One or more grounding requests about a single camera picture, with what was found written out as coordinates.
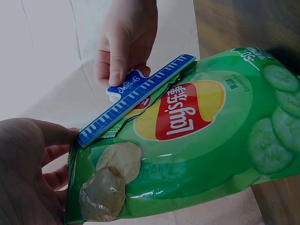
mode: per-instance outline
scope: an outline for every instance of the hand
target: hand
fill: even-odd
[[[94,66],[99,84],[105,88],[118,86],[132,69],[149,76],[146,63],[157,29],[156,0],[112,0]]]
[[[60,125],[11,119],[0,122],[0,224],[63,225],[68,168],[42,167],[69,151],[78,131]]]

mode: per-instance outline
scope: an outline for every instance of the white paper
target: white paper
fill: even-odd
[[[110,0],[0,1],[0,120],[31,117],[83,127],[111,102],[94,82],[96,42]],[[157,0],[155,72],[182,53],[199,59],[192,0]],[[51,171],[66,156],[49,164]],[[112,225],[263,225],[250,188],[242,193]]]

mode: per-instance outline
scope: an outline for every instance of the wooden table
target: wooden table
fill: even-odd
[[[201,58],[256,46],[300,75],[300,0],[194,0],[194,5]],[[266,225],[300,225],[299,175],[252,190]]]

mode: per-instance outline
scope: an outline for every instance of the cucumber image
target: cucumber image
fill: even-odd
[[[269,64],[263,69],[263,76],[277,90],[285,92],[298,91],[299,80],[286,68]]]
[[[300,118],[300,91],[285,93],[277,90],[276,98],[285,112]]]
[[[290,151],[300,152],[300,120],[293,118],[278,107],[272,115],[274,133]]]
[[[255,168],[263,175],[276,173],[293,159],[276,138],[270,118],[258,120],[252,127],[248,137],[248,151],[255,164]]]

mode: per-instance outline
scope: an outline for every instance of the chip bag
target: chip bag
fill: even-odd
[[[192,63],[68,159],[66,223],[138,218],[300,172],[300,82],[239,47]]]

